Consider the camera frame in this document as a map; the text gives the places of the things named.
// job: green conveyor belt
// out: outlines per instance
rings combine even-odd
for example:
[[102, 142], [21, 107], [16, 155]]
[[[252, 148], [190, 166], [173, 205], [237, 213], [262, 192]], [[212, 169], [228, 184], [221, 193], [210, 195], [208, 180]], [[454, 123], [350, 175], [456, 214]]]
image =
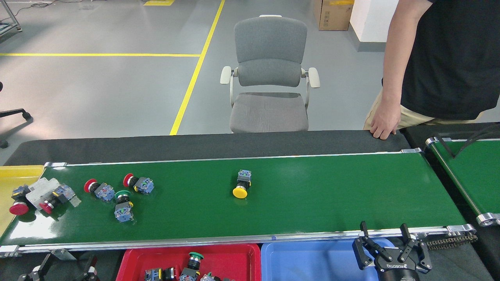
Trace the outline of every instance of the green conveyor belt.
[[[240, 169], [252, 171], [246, 199], [232, 195]], [[132, 193], [134, 222], [119, 223], [114, 202], [83, 190], [95, 178], [119, 191], [128, 173], [149, 177]], [[81, 204], [17, 217], [1, 245], [99, 243], [434, 227], [465, 223], [420, 153], [241, 158], [47, 168]]]
[[[455, 153], [464, 143], [446, 142]], [[439, 142], [432, 143], [430, 148], [476, 215], [500, 213], [500, 140], [473, 142], [456, 158]]]

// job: yellow floor line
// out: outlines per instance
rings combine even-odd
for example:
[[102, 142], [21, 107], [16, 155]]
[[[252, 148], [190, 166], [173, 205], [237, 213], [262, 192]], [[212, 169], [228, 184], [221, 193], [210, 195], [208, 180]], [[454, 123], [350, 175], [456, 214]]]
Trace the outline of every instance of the yellow floor line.
[[181, 125], [181, 121], [184, 117], [184, 112], [186, 112], [186, 107], [188, 107], [189, 99], [191, 98], [191, 94], [193, 93], [193, 89], [195, 88], [196, 80], [198, 79], [198, 74], [200, 74], [200, 69], [202, 68], [203, 60], [205, 59], [205, 55], [207, 54], [207, 50], [209, 49], [210, 41], [212, 40], [212, 36], [214, 35], [214, 31], [217, 26], [217, 22], [219, 21], [219, 17], [221, 16], [222, 8], [224, 7], [225, 0], [220, 1], [219, 8], [217, 10], [217, 14], [213, 19], [212, 27], [208, 32], [208, 37], [206, 38], [205, 45], [203, 46], [203, 50], [201, 51], [201, 55], [198, 58], [198, 63], [194, 68], [194, 73], [192, 74], [191, 81], [189, 82], [189, 86], [187, 87], [186, 94], [184, 95], [184, 99], [180, 104], [179, 111], [177, 112], [177, 117], [173, 122], [172, 130], [170, 130], [170, 135], [177, 135], [177, 131], [179, 130], [179, 126]]
[[197, 53], [0, 53], [5, 57], [200, 57]]
[[150, 0], [144, 3], [144, 6], [170, 6], [174, 3], [175, 0]]

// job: chair armrest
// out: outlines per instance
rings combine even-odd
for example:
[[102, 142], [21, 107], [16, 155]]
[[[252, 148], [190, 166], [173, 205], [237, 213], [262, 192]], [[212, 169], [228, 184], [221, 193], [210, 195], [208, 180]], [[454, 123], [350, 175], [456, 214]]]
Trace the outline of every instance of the chair armrest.
[[229, 81], [231, 80], [231, 66], [224, 66], [222, 69], [222, 73], [220, 74], [220, 83], [221, 84], [229, 84]]
[[318, 75], [318, 71], [316, 68], [311, 67], [307, 71], [309, 75], [309, 83], [311, 85], [311, 88], [319, 88], [320, 87], [320, 76]]

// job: red tray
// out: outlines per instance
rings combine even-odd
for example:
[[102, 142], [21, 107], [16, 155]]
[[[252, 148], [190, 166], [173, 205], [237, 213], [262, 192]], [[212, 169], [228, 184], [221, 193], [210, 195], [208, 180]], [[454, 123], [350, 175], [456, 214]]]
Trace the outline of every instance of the red tray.
[[261, 251], [256, 244], [129, 249], [123, 256], [116, 281], [143, 281], [144, 271], [171, 267], [175, 267], [178, 280], [188, 265], [189, 252], [204, 256], [198, 281], [209, 272], [221, 279], [261, 281]]

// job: chair seat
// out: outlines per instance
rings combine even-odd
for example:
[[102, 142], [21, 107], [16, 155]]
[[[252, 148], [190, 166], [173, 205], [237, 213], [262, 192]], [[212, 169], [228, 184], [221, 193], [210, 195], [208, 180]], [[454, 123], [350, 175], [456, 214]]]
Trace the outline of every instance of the chair seat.
[[302, 96], [292, 92], [243, 92], [232, 107], [234, 133], [307, 131], [308, 116]]

